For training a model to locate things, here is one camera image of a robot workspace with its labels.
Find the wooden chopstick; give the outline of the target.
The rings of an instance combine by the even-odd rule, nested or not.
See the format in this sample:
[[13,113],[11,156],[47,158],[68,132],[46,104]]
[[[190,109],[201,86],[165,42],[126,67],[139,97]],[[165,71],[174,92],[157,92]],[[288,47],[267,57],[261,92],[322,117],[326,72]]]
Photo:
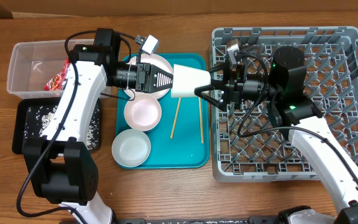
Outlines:
[[174,117],[173,125],[172,125],[172,130],[171,130],[171,133],[170,133],[170,139],[173,139],[173,135],[174,135],[175,127],[176,127],[176,123],[177,123],[177,118],[178,118],[178,113],[179,113],[179,110],[180,110],[180,105],[181,105],[181,98],[178,99],[177,108],[176,108],[176,112],[175,112],[175,117]]
[[199,110],[199,119],[200,119],[200,138],[201,143],[204,144],[204,131],[203,131],[203,116],[202,116],[202,106],[201,106],[201,98],[198,98],[198,110]]

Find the red snack wrapper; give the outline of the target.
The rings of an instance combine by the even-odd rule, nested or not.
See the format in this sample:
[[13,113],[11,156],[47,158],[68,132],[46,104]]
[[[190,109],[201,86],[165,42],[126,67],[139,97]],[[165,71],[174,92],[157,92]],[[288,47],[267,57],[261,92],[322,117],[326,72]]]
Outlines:
[[45,91],[64,90],[65,84],[67,82],[67,73],[68,73],[69,66],[70,66],[70,61],[66,59],[61,72],[56,74],[51,80],[47,82],[47,84],[44,86],[44,90]]

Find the large white plate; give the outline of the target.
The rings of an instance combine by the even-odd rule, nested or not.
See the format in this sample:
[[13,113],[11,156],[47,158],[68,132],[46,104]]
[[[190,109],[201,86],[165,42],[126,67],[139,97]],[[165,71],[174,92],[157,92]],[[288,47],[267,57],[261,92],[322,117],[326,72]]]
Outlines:
[[[145,62],[145,63],[150,63],[152,65],[156,65],[157,67],[161,68],[162,70],[165,70],[166,72],[172,73],[173,72],[173,68],[172,66],[169,64],[169,62],[164,59],[163,57],[157,55],[157,54],[152,54],[152,55],[147,55],[147,54],[142,54],[141,55],[141,62]],[[133,56],[130,60],[128,64],[132,64],[135,65],[136,63],[136,56]],[[151,96],[153,96],[155,99],[160,99],[161,97],[163,97],[164,95],[166,95],[169,92],[169,89],[166,90],[161,90],[155,93],[149,93]],[[136,94],[136,96],[138,94],[140,95],[144,95],[146,93],[142,93],[139,91],[135,91],[134,93],[131,90],[124,90],[124,93],[129,96],[129,98],[133,98],[134,97],[134,93]]]

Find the white bowl with food residue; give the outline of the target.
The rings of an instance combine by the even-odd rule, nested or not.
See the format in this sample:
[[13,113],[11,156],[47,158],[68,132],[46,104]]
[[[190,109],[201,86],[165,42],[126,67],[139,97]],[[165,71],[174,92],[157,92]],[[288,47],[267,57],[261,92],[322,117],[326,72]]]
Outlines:
[[160,103],[154,97],[144,94],[137,95],[124,107],[124,118],[132,129],[150,131],[155,128],[162,117]]

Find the shallow grey-white bowl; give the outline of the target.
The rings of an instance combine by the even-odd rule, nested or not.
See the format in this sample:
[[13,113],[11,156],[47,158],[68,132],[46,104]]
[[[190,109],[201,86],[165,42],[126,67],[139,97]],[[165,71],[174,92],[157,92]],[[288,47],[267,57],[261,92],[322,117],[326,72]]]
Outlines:
[[144,132],[127,129],[114,138],[111,152],[114,160],[120,166],[137,167],[149,157],[151,142]]

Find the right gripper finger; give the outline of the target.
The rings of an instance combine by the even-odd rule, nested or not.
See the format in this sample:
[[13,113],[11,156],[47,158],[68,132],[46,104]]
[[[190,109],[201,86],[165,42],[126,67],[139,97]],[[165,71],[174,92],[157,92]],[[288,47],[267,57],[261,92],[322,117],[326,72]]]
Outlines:
[[[220,99],[211,96],[211,93],[218,91],[221,94]],[[214,86],[212,84],[196,87],[194,94],[207,101],[211,106],[218,108],[221,111],[227,111],[227,90],[224,87]]]
[[229,81],[230,72],[231,72],[231,63],[227,60],[224,63],[218,64],[217,66],[210,68],[208,70],[209,73],[215,73],[215,72],[223,72],[223,81],[227,82]]

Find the small white cup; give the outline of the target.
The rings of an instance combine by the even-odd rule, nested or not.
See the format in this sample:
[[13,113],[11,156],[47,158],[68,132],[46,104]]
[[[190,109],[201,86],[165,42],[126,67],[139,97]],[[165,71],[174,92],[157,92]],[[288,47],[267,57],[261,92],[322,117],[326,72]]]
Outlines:
[[196,97],[195,89],[211,83],[211,75],[206,70],[175,64],[173,66],[172,98]]

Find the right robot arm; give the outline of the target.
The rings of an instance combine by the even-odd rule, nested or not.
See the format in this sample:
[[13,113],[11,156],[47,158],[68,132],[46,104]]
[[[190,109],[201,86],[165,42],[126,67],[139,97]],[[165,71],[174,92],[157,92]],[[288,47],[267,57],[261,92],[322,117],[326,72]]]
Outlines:
[[304,52],[284,46],[273,52],[272,64],[246,51],[236,51],[220,65],[221,80],[195,88],[195,95],[226,111],[229,104],[240,109],[243,101],[256,106],[267,101],[268,131],[280,131],[310,163],[330,194],[337,211],[334,223],[358,223],[358,166],[330,130],[321,110],[305,93],[307,68]]

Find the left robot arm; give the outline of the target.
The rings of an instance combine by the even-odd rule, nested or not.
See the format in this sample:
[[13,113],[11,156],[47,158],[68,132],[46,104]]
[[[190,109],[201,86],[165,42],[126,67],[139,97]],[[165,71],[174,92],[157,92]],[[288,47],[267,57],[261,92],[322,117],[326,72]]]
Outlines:
[[116,223],[116,215],[97,192],[98,168],[86,146],[88,127],[104,89],[115,86],[143,93],[172,87],[173,74],[137,60],[119,60],[129,35],[112,29],[94,31],[91,45],[67,49],[69,59],[64,92],[58,108],[37,138],[24,141],[28,170],[24,184],[53,204],[69,211],[79,223]]

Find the rice pile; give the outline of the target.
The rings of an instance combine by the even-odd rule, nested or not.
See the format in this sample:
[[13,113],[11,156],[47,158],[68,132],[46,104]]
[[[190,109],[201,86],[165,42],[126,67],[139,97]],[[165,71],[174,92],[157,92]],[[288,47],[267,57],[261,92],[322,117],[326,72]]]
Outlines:
[[[49,125],[57,110],[57,105],[30,106],[27,110],[26,121],[23,130],[24,139],[39,137]],[[98,150],[100,145],[100,105],[96,104],[89,122],[86,147],[88,150]]]

